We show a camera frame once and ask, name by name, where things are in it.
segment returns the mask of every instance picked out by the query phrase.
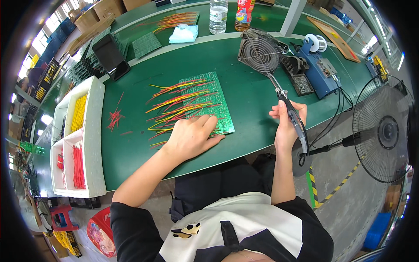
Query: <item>plastic bottle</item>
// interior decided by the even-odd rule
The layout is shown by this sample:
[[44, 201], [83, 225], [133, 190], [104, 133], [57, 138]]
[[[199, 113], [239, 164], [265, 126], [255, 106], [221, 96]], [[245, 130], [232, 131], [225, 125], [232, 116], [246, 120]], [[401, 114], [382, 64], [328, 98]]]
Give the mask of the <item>plastic bottle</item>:
[[237, 13], [234, 28], [237, 31], [244, 31], [250, 27], [252, 21], [252, 11], [256, 0], [238, 0]]
[[209, 0], [209, 31], [212, 34], [225, 33], [228, 0]]

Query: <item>blue machine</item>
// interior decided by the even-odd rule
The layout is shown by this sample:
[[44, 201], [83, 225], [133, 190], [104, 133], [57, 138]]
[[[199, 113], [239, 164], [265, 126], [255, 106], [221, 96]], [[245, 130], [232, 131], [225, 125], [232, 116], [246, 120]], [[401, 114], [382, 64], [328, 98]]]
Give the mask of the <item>blue machine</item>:
[[[313, 39], [307, 36], [303, 41], [304, 44], [301, 48], [294, 46], [296, 51], [295, 56], [302, 57], [307, 60], [310, 67], [306, 70], [305, 75], [314, 88], [318, 98], [322, 99], [330, 93], [336, 92], [338, 86], [341, 87], [342, 84], [337, 80], [337, 77], [334, 76], [337, 74], [336, 69], [332, 66], [328, 59], [321, 56], [321, 52], [319, 51], [326, 50], [326, 41], [324, 41], [324, 46], [321, 44], [319, 45], [318, 41], [315, 44]], [[317, 45], [318, 50], [314, 52], [310, 51], [310, 49], [313, 50], [313, 46], [315, 45]]]

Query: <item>black and white shirt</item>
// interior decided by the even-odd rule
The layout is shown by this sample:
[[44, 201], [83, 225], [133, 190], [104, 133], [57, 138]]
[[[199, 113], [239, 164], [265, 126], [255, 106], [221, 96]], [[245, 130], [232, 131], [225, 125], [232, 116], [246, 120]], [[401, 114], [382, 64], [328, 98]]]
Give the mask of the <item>black and white shirt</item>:
[[119, 262], [219, 262], [247, 249], [274, 261], [331, 261], [333, 240], [299, 197], [271, 205], [249, 192], [185, 216], [160, 238], [151, 214], [114, 202], [111, 227]]

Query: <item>hand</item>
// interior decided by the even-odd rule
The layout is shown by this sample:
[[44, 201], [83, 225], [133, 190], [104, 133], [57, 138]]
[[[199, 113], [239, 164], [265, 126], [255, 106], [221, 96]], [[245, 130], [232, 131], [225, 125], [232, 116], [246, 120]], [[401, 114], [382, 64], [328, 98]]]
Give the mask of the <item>hand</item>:
[[181, 119], [176, 122], [173, 132], [161, 150], [175, 157], [179, 163], [194, 158], [218, 144], [225, 135], [208, 138], [217, 126], [215, 116]]
[[[307, 118], [307, 105], [298, 104], [293, 101], [291, 101], [291, 104], [295, 110], [298, 111], [301, 121], [305, 125], [305, 120]], [[269, 115], [272, 118], [279, 119], [279, 126], [275, 135], [274, 143], [277, 152], [291, 152], [292, 146], [294, 145], [298, 135], [288, 117], [288, 110], [285, 106], [285, 102], [279, 100], [278, 105], [272, 107], [272, 111], [269, 112]]]

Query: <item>fan grille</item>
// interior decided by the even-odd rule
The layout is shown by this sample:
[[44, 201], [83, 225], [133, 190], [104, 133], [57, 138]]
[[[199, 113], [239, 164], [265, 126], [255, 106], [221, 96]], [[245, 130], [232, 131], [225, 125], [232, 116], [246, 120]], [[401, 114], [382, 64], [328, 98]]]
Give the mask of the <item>fan grille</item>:
[[263, 75], [273, 73], [279, 64], [279, 53], [266, 40], [261, 38], [243, 39], [240, 61]]
[[356, 152], [366, 172], [374, 179], [391, 183], [406, 172], [407, 116], [410, 96], [394, 88], [400, 81], [387, 76], [383, 84], [372, 79], [362, 90], [353, 116], [353, 133], [360, 134]]

